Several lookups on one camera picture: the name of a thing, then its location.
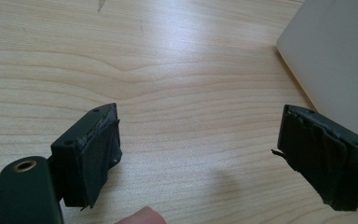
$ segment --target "black rubber piece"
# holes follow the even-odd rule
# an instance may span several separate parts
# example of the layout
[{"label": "black rubber piece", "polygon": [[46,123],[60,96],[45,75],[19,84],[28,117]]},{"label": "black rubber piece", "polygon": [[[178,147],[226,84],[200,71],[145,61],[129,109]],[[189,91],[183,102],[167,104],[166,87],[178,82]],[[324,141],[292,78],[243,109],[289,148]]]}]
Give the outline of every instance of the black rubber piece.
[{"label": "black rubber piece", "polygon": [[52,145],[56,189],[66,206],[92,208],[110,168],[121,160],[116,104],[92,109]]},{"label": "black rubber piece", "polygon": [[43,157],[14,161],[0,174],[0,224],[63,223]]},{"label": "black rubber piece", "polygon": [[358,134],[334,121],[294,105],[286,105],[274,154],[300,172],[324,203],[337,211],[358,207]]}]

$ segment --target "dark green plastic part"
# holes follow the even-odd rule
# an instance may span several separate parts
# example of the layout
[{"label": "dark green plastic part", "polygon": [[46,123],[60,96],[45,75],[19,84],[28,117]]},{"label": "dark green plastic part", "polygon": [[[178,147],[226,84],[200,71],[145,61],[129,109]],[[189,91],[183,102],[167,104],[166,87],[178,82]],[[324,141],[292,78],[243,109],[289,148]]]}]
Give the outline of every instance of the dark green plastic part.
[{"label": "dark green plastic part", "polygon": [[358,134],[294,105],[283,110],[278,149],[273,151],[300,172],[324,203],[337,211],[358,207]]},{"label": "dark green plastic part", "polygon": [[54,173],[66,206],[92,207],[121,160],[116,104],[89,111],[52,145]]},{"label": "dark green plastic part", "polygon": [[23,158],[2,170],[0,224],[8,223],[63,223],[45,158]]}]

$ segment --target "fingertip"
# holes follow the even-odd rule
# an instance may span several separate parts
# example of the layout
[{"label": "fingertip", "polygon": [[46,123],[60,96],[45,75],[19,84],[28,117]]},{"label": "fingertip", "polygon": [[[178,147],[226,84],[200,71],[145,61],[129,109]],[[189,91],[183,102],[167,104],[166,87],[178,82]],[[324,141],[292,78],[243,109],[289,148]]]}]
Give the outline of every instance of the fingertip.
[{"label": "fingertip", "polygon": [[158,212],[146,206],[134,215],[120,220],[117,224],[167,224],[167,222]]}]

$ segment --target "light wood surface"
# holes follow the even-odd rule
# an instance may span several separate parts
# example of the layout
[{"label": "light wood surface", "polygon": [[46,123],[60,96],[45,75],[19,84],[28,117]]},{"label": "light wood surface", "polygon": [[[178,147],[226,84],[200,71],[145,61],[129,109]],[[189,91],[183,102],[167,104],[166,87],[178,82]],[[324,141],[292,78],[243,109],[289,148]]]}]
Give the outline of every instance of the light wood surface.
[{"label": "light wood surface", "polygon": [[169,223],[358,223],[276,147],[284,104],[312,107],[275,48],[288,0],[0,0],[0,171],[116,102],[122,162],[93,209]]}]

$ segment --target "wooden table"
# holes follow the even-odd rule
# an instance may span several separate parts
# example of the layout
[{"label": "wooden table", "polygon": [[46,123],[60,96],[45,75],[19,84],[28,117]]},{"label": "wooden table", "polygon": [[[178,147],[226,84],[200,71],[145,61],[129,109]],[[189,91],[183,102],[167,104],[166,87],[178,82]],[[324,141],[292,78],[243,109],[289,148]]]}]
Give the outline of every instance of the wooden table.
[{"label": "wooden table", "polygon": [[169,223],[358,223],[270,152],[283,105],[312,107],[275,48],[299,7],[0,0],[0,171],[116,102],[122,161],[93,209],[62,206],[66,223],[145,205]]}]

